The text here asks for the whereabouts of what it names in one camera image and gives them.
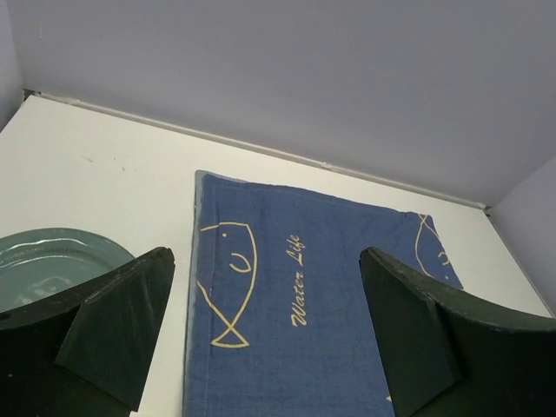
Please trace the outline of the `teal ceramic plate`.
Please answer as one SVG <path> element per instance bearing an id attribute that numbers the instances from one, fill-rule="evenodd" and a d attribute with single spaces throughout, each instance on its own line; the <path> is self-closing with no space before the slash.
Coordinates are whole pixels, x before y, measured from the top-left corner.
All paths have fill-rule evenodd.
<path id="1" fill-rule="evenodd" d="M 1 311 L 42 300 L 135 257 L 109 238 L 74 228 L 40 228 L 1 239 Z"/>

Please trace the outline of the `blue fish-print placemat cloth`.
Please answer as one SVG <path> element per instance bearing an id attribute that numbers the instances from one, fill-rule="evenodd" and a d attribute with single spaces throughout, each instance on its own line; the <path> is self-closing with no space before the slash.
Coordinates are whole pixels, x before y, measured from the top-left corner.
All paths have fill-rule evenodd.
<path id="1" fill-rule="evenodd" d="M 392 415 L 370 247 L 460 285 L 429 215 L 198 171 L 184 414 Z"/>

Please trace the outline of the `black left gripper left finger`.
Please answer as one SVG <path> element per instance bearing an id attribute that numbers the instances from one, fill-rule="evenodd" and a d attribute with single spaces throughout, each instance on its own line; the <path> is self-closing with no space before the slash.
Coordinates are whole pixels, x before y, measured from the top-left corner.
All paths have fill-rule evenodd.
<path id="1" fill-rule="evenodd" d="M 1 314 L 3 416 L 138 410 L 175 273 L 169 248 Z"/>

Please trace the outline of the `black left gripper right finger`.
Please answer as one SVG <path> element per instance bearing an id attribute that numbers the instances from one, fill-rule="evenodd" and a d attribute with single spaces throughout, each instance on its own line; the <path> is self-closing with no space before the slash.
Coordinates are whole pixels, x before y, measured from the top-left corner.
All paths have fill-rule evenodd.
<path id="1" fill-rule="evenodd" d="M 397 416 L 553 416 L 555 320 L 436 281 L 378 248 L 361 278 Z"/>

